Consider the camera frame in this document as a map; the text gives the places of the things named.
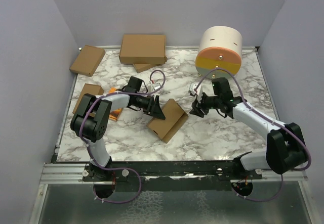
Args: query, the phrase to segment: brown box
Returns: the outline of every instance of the brown box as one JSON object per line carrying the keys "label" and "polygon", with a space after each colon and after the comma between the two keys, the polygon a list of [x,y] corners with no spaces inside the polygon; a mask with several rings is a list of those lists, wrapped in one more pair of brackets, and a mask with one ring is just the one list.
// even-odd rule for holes
{"label": "brown box", "polygon": [[122,64],[165,64],[166,36],[124,34],[119,60]]}
{"label": "brown box", "polygon": [[73,114],[75,114],[77,107],[83,97],[84,94],[92,94],[92,95],[103,95],[104,90],[100,85],[93,85],[93,84],[85,84],[82,88],[79,98],[77,99],[76,105],[73,109]]}
{"label": "brown box", "polygon": [[188,114],[174,99],[169,99],[162,107],[162,111],[166,119],[162,120],[153,118],[147,124],[147,127],[156,133],[162,141],[168,143],[174,134],[187,121]]}
{"label": "brown box", "polygon": [[153,68],[154,66],[158,66],[158,65],[150,65],[150,64],[133,64],[135,70],[137,73],[141,73],[143,71],[146,71],[148,69]]}
{"label": "brown box", "polygon": [[84,46],[74,63],[71,65],[70,71],[85,76],[92,76],[104,56],[104,49]]}

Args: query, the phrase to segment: cable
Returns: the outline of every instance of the cable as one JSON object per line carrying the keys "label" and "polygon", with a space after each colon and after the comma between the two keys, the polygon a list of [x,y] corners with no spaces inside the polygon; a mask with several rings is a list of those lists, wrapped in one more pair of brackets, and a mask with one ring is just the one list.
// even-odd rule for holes
{"label": "cable", "polygon": [[242,101],[243,101],[244,105],[245,105],[248,109],[250,109],[252,112],[254,112],[254,113],[257,114],[258,116],[260,116],[262,119],[264,119],[264,120],[268,121],[269,123],[271,123],[271,124],[273,124],[273,125],[275,125],[275,126],[281,128],[281,129],[283,129],[285,132],[287,132],[289,135],[291,135],[291,136],[292,136],[292,137],[293,137],[293,138],[294,138],[294,139],[295,139],[295,140],[300,144],[300,146],[303,148],[303,150],[305,151],[305,153],[306,153],[306,155],[307,155],[307,160],[308,160],[308,162],[307,162],[307,165],[306,165],[305,167],[301,167],[301,168],[294,168],[293,170],[294,170],[294,171],[304,171],[304,170],[308,169],[308,168],[311,166],[312,158],[311,158],[310,153],[309,153],[308,149],[306,148],[305,144],[304,144],[304,143],[303,143],[303,142],[302,142],[302,141],[301,141],[297,136],[295,136],[295,134],[293,134],[290,130],[288,130],[287,128],[285,128],[285,127],[282,126],[281,124],[278,124],[277,122],[273,122],[271,119],[269,119],[268,117],[266,117],[266,116],[264,116],[263,114],[259,113],[257,110],[255,110],[255,109],[252,108],[250,105],[248,105],[247,102],[246,102],[246,100],[245,100],[245,98],[244,98],[244,95],[243,95],[242,89],[241,89],[241,87],[239,86],[239,84],[238,84],[236,78],[234,77],[234,75],[233,75],[232,73],[230,73],[229,71],[227,71],[227,70],[225,70],[225,69],[222,69],[222,68],[216,68],[216,69],[213,69],[213,70],[209,71],[209,73],[207,73],[205,76],[202,77],[202,79],[201,79],[200,82],[198,83],[197,87],[195,88],[195,91],[197,91],[198,87],[201,85],[201,83],[203,82],[203,80],[204,80],[204,79],[205,79],[205,78],[206,78],[206,77],[207,77],[211,72],[213,72],[213,71],[225,71],[227,74],[229,74],[229,75],[233,78],[233,80],[234,80],[234,82],[235,82],[235,84],[236,84],[236,86],[237,86],[237,88],[238,88],[239,94],[240,94],[240,96],[241,96],[241,98],[242,98]]}
{"label": "cable", "polygon": [[140,175],[138,174],[137,171],[135,171],[134,169],[132,168],[128,168],[128,167],[118,167],[118,168],[105,168],[104,166],[101,166],[96,159],[94,159],[93,155],[92,155],[92,152],[90,150],[90,145],[89,145],[89,141],[87,139],[85,139],[82,135],[82,131],[83,131],[83,127],[85,126],[85,122],[89,116],[89,114],[92,112],[93,108],[96,106],[96,104],[102,99],[102,98],[105,98],[105,97],[108,97],[108,96],[112,96],[112,95],[117,95],[117,94],[125,94],[125,95],[142,95],[142,96],[146,96],[146,95],[151,95],[151,94],[154,94],[156,93],[157,91],[159,91],[163,86],[164,84],[166,83],[166,75],[161,71],[161,70],[154,70],[152,71],[152,73],[150,74],[150,80],[152,78],[152,75],[156,72],[160,72],[163,76],[163,82],[162,82],[162,85],[161,87],[159,87],[158,89],[150,92],[150,93],[127,93],[127,92],[120,92],[120,91],[116,91],[116,92],[113,92],[113,93],[109,93],[109,94],[106,94],[106,95],[102,95],[100,97],[98,97],[94,102],[93,104],[91,105],[91,107],[89,108],[89,110],[87,111],[83,121],[82,121],[82,124],[81,124],[81,127],[80,127],[80,131],[79,131],[79,136],[81,138],[81,140],[86,144],[87,146],[87,151],[88,151],[88,154],[91,158],[91,160],[97,165],[97,167],[99,167],[100,169],[102,170],[106,170],[106,171],[117,171],[117,170],[129,170],[129,171],[132,171],[136,174],[138,180],[139,180],[139,187],[138,187],[138,191],[137,193],[135,194],[135,196],[133,196],[132,198],[128,199],[128,200],[124,200],[124,201],[113,201],[113,200],[106,200],[106,199],[100,199],[97,197],[95,191],[95,195],[96,195],[96,198],[98,198],[99,200],[101,201],[104,201],[104,202],[108,202],[108,203],[115,203],[115,204],[123,204],[123,203],[128,203],[132,200],[134,200],[141,192],[141,189],[142,189],[142,181],[141,181],[141,177]]}
{"label": "cable", "polygon": [[281,176],[281,182],[280,182],[280,187],[279,187],[279,190],[278,190],[278,192],[274,195],[274,196],[272,196],[272,197],[270,197],[270,198],[267,198],[267,199],[255,199],[255,198],[249,198],[249,197],[246,197],[246,196],[243,196],[243,195],[240,195],[238,192],[236,192],[233,188],[232,188],[232,190],[235,192],[235,194],[237,195],[237,196],[239,196],[239,197],[241,197],[242,199],[245,199],[245,200],[250,200],[250,201],[254,201],[254,202],[267,202],[267,201],[271,201],[271,200],[274,200],[275,198],[277,198],[279,195],[280,195],[280,193],[281,193],[281,191],[282,191],[282,187],[284,186],[284,177],[282,176],[282,175],[280,175]]}

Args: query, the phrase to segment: marble table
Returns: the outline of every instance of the marble table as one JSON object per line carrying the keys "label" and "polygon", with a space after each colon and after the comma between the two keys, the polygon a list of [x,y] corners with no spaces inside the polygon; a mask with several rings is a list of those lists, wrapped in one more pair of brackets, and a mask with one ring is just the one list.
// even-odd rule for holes
{"label": "marble table", "polygon": [[[131,75],[148,82],[154,69],[161,69],[167,77],[160,91],[160,103],[175,99],[188,113],[193,97],[188,94],[190,83],[198,82],[194,62],[197,50],[167,50],[165,65],[137,74],[132,65],[122,65],[119,50],[107,50],[97,71],[92,77],[78,75],[70,102],[64,132],[57,157],[58,162],[88,161],[89,156],[82,141],[70,129],[72,110],[85,83],[98,84],[108,92],[111,87],[127,84]],[[272,103],[266,88],[254,48],[243,51],[242,66],[236,78],[245,98],[257,109],[274,116]],[[153,80],[161,82],[159,73]],[[234,81],[230,85],[235,96],[238,89]],[[213,95],[211,81],[203,82],[207,95]],[[115,161],[171,161],[171,160],[227,160],[248,152],[264,150],[265,141],[241,122],[222,118],[210,111],[205,118],[190,115],[182,128],[166,144],[159,140],[146,126],[151,119],[141,111],[125,108],[119,120],[109,121],[104,135],[106,149]]]}

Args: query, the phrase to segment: white marble surface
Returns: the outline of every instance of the white marble surface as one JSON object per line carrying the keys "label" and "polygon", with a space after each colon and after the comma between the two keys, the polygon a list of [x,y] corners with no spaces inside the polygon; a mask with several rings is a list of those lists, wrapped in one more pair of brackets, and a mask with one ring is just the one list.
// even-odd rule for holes
{"label": "white marble surface", "polygon": [[[119,50],[107,50],[97,71],[92,77],[78,75],[71,100],[65,129],[57,161],[88,161],[89,156],[82,141],[70,129],[72,110],[85,83],[98,84],[108,92],[111,87],[127,84],[131,75],[148,82],[154,69],[161,69],[167,76],[165,87],[160,91],[160,103],[175,99],[188,113],[193,97],[188,94],[191,82],[198,82],[199,76],[194,66],[195,50],[168,50],[165,65],[137,74],[132,65],[122,65],[118,59]],[[242,66],[236,78],[242,87],[245,98],[257,109],[271,117],[274,111],[264,78],[253,49],[244,50]],[[156,73],[153,80],[161,82]],[[230,85],[235,96],[238,89],[234,81]],[[212,96],[210,80],[203,82],[204,91]],[[154,161],[154,160],[226,160],[233,159],[248,151],[265,149],[265,141],[241,122],[220,117],[210,111],[205,118],[189,115],[182,128],[166,144],[160,141],[146,126],[150,116],[124,109],[117,122],[109,121],[104,135],[106,149],[115,161]]]}

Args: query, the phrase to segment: orange object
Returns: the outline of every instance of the orange object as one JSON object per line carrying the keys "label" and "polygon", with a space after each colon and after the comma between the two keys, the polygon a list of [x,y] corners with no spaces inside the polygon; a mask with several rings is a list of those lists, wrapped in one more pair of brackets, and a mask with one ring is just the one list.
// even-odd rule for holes
{"label": "orange object", "polygon": [[[109,91],[109,93],[113,93],[115,92],[117,89],[112,87]],[[116,109],[112,112],[110,112],[110,115],[109,115],[109,119],[112,119],[114,121],[117,121],[119,116],[120,116],[120,113],[122,112],[123,108],[119,108],[119,109]]]}

